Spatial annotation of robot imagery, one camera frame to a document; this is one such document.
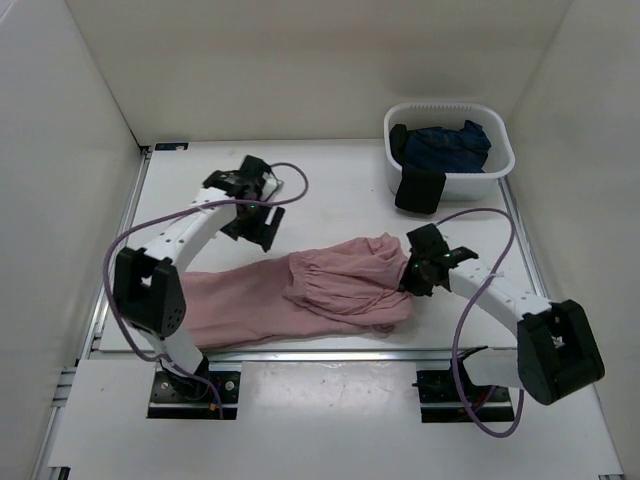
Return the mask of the pink trousers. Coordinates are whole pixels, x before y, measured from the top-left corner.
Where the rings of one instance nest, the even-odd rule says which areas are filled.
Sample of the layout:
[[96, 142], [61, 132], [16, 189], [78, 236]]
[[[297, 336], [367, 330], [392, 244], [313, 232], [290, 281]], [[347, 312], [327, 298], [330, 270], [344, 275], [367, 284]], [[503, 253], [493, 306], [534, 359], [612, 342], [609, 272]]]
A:
[[391, 333], [413, 314], [398, 238], [358, 237], [233, 270], [189, 272], [184, 326], [201, 349], [325, 335]]

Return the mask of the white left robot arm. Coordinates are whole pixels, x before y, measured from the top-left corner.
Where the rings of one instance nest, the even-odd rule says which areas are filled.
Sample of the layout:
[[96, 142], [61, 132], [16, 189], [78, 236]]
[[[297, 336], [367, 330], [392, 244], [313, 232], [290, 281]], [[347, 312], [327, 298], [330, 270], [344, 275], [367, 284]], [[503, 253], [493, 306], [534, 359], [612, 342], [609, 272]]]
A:
[[217, 233], [269, 251], [285, 210], [275, 200], [282, 183], [271, 165], [251, 157], [236, 170], [216, 170], [196, 197], [143, 246], [115, 256], [111, 307], [123, 333], [137, 331], [150, 344], [169, 384], [188, 400], [212, 397], [209, 361], [184, 326], [181, 276]]

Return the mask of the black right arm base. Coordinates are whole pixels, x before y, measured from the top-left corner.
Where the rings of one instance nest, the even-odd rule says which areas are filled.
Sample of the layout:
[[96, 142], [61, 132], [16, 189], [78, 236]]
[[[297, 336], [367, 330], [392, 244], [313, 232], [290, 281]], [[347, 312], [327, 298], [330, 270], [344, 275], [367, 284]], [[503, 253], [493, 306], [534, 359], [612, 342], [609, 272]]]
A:
[[[418, 390], [422, 423], [472, 423], [450, 369], [418, 370], [412, 384]], [[515, 419], [510, 393], [504, 387], [476, 386], [463, 378], [467, 401], [481, 422], [510, 423]]]

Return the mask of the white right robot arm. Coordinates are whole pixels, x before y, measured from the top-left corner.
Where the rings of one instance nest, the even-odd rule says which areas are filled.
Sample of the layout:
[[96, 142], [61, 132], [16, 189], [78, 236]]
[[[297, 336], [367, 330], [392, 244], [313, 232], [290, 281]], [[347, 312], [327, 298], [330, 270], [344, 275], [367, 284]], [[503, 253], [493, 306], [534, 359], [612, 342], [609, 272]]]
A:
[[470, 400], [485, 386], [520, 389], [551, 405], [600, 381], [605, 365], [584, 308], [574, 300], [553, 302], [529, 293], [491, 272], [466, 247], [429, 253], [416, 247], [400, 288], [430, 296], [441, 287], [478, 307], [513, 335], [509, 349], [476, 347], [458, 351], [461, 326], [454, 331], [449, 387]]

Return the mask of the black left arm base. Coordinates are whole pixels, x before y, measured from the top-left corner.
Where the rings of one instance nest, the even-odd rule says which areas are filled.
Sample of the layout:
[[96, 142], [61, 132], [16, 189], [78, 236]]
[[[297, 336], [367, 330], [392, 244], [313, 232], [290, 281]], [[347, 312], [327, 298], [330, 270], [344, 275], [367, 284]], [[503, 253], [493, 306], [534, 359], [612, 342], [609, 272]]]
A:
[[241, 371], [224, 367], [222, 370], [210, 370], [208, 378], [216, 394], [202, 382], [179, 377], [157, 367], [150, 389], [147, 417], [163, 420], [235, 420]]

